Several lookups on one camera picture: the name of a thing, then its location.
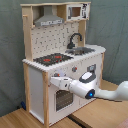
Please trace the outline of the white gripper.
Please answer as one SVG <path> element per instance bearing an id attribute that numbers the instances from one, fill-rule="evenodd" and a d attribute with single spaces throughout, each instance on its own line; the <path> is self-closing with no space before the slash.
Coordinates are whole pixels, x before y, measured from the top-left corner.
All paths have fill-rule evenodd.
<path id="1" fill-rule="evenodd" d="M 58 87 L 60 90 L 68 91 L 72 79 L 69 77 L 52 77 L 50 83 Z"/>

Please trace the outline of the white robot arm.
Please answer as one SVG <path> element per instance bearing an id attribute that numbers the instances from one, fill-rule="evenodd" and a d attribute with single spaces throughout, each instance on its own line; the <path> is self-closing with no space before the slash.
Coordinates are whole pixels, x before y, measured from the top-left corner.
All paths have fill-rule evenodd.
<path id="1" fill-rule="evenodd" d="M 115 91 L 102 90 L 96 85 L 96 75 L 85 72 L 78 80 L 69 77 L 52 77 L 50 82 L 60 90 L 66 90 L 83 99 L 99 98 L 110 101 L 128 101 L 128 81 L 122 82 Z"/>

